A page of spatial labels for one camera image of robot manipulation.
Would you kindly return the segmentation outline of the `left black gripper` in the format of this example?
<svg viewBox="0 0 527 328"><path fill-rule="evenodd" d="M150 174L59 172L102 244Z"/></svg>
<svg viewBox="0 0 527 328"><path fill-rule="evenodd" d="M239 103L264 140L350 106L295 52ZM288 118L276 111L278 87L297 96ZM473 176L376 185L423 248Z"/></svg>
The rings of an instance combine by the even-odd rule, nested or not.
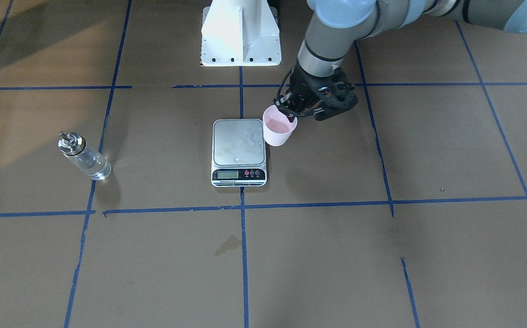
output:
<svg viewBox="0 0 527 328"><path fill-rule="evenodd" d="M314 116L319 99L313 87L317 85L316 80L320 77L308 73L300 64L295 64L286 77L290 79L290 87L286 96L274 99L276 108L289 120Z"/></svg>

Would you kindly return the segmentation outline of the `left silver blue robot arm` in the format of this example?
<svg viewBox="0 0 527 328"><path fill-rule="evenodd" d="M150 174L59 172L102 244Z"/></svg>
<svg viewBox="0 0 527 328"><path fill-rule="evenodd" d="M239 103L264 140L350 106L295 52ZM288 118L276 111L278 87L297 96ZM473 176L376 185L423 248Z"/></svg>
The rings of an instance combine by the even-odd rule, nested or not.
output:
<svg viewBox="0 0 527 328"><path fill-rule="evenodd" d="M527 33L527 0L310 0L313 10L290 86L274 105L289 121L323 121L351 110L354 87L341 68L352 44L399 29L421 16L447 17L507 33Z"/></svg>

